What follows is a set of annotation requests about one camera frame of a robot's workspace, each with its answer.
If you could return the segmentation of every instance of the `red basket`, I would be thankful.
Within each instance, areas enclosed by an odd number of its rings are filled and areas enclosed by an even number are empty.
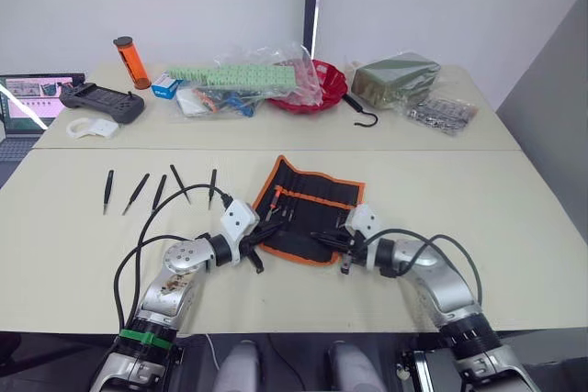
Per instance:
[[[319,77],[322,89],[322,104],[319,106],[291,105],[285,101],[270,98],[269,101],[280,109],[293,114],[313,114],[333,107],[341,101],[341,97],[347,93],[347,83],[344,74],[329,63],[313,60],[314,69]]]

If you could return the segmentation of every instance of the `table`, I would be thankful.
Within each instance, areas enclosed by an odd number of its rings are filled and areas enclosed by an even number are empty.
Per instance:
[[[151,78],[164,67],[152,67]],[[67,109],[51,124],[36,148],[62,149],[205,149],[250,151],[515,151],[519,146],[500,119],[485,102],[468,73],[457,66],[444,66],[437,79],[435,93],[456,98],[480,108],[478,115],[462,136],[450,137],[436,130],[424,129],[392,111],[379,111],[377,126],[365,129],[354,121],[371,121],[342,103],[313,116],[286,113],[265,104],[253,119],[220,121],[184,118],[177,104],[156,98],[151,89],[136,91],[122,63],[105,65],[89,76],[88,81],[141,95],[146,108],[130,125],[111,140],[99,137],[70,139],[67,125],[81,117],[104,117],[88,109]]]
[[[484,310],[496,330],[588,325],[588,248],[520,151],[211,151],[36,149],[0,189],[0,330],[117,332],[112,277],[136,243],[158,177],[174,163],[186,185],[207,182],[253,201],[279,153],[303,170],[365,181],[366,200],[387,226],[444,232],[469,250],[484,285]],[[108,169],[115,181],[102,216]],[[141,176],[152,177],[122,217]],[[168,180],[165,195],[176,190]],[[178,198],[151,234],[218,231],[221,203]],[[143,254],[146,287],[170,242]],[[447,254],[471,286],[467,264]],[[266,271],[248,262],[213,271],[182,332],[428,331],[406,282],[354,267],[315,268],[260,252]],[[122,279],[129,307],[131,273]]]

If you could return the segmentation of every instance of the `orange cylinder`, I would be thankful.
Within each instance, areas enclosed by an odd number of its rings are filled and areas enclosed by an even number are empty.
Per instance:
[[[132,82],[135,83],[135,88],[147,89],[151,86],[151,81],[135,49],[132,38],[129,36],[119,37],[113,43],[117,46],[120,58],[125,63],[125,66],[127,66],[127,71],[129,71]]]

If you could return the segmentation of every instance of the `laptop keyboard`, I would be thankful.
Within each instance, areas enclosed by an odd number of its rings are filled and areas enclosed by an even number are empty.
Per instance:
[[[21,162],[37,142],[36,138],[9,138],[0,143],[0,162]]]

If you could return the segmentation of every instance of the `white cable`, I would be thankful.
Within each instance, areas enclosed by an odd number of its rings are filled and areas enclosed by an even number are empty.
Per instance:
[[[210,352],[212,353],[212,361],[214,362],[214,367],[217,368],[217,371],[220,371],[219,362],[217,361],[217,353],[214,350],[214,344],[212,344],[212,339],[210,338],[210,336],[208,334],[204,334],[204,335],[206,335],[206,339],[209,341]]]
[[[20,109],[30,119],[32,119],[35,123],[37,123],[37,126],[39,126],[43,130],[47,130],[48,129],[47,125],[41,121],[41,119],[39,118],[39,116],[30,107],[26,106],[24,103],[22,103],[20,100],[18,100],[14,95],[12,95],[12,92],[10,92],[8,89],[6,89],[5,87],[3,87],[1,84],[0,84],[0,92],[2,92],[4,95],[6,95],[8,97],[8,99],[16,107],[18,107],[18,109]]]

